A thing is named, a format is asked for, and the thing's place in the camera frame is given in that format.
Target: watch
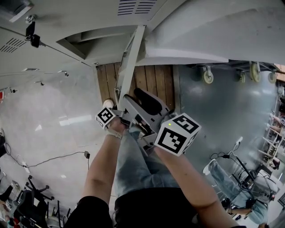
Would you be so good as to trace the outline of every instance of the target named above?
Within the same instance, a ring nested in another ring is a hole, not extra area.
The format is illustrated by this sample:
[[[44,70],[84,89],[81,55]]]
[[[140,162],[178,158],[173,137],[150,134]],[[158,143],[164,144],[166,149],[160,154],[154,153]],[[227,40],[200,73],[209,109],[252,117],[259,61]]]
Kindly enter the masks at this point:
[[[115,130],[112,130],[112,129],[107,129],[107,134],[109,135],[113,135],[115,136],[116,138],[119,138],[119,139],[122,139],[122,135],[120,133],[118,133],[117,131]]]

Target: light blue jeans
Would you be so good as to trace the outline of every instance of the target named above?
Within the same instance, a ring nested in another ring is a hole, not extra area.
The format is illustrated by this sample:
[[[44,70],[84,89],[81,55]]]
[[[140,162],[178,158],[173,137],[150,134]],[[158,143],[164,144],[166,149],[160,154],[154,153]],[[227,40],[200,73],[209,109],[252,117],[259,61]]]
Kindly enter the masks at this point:
[[[155,152],[146,156],[141,150],[138,135],[132,128],[122,137],[114,179],[117,197],[145,188],[179,187]]]
[[[231,203],[238,208],[245,208],[246,201],[252,198],[251,195],[236,185],[216,161],[209,165],[209,171],[220,190],[230,199]],[[252,208],[252,212],[248,214],[248,217],[258,225],[265,223],[267,221],[266,206],[257,201]]]

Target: black t-shirt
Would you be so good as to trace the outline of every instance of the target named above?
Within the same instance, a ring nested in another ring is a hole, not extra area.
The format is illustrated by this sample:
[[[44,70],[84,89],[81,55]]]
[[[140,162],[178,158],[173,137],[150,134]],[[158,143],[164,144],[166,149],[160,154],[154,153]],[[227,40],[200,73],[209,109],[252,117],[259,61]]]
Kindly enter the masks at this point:
[[[115,202],[118,228],[187,227],[196,228],[197,214],[180,188],[148,188],[130,192]],[[109,207],[103,200],[82,198],[64,228],[112,228]]]

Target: white floor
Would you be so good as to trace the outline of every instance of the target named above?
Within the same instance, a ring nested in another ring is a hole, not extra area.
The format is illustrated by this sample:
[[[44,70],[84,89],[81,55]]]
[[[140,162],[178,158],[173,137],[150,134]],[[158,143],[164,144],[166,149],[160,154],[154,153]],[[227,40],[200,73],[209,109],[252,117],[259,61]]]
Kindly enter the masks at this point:
[[[68,73],[67,78],[63,74],[45,75],[44,86],[35,84],[32,79],[15,87],[17,93],[6,93],[0,105],[0,124],[12,148],[12,155],[20,163],[25,161],[32,166],[77,151],[88,151],[91,163],[100,148],[105,132],[94,119],[102,102],[96,90],[93,70]],[[0,158],[0,167],[6,172],[8,181],[13,179],[22,187],[28,181],[29,174],[8,155]],[[50,189],[45,194],[55,197],[54,205],[60,201],[63,213],[77,205],[87,170],[87,159],[83,154],[30,168],[36,187],[49,185]]]

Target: white box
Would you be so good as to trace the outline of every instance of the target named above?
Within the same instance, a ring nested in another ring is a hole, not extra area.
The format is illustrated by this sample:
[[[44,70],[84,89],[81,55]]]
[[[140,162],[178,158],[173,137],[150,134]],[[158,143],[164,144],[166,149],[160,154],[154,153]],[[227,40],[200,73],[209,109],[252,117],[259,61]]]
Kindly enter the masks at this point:
[[[183,113],[161,125],[155,146],[180,156],[194,141],[201,126]]]
[[[116,117],[116,115],[109,108],[103,108],[96,116],[95,119],[98,124],[104,129],[106,125]]]

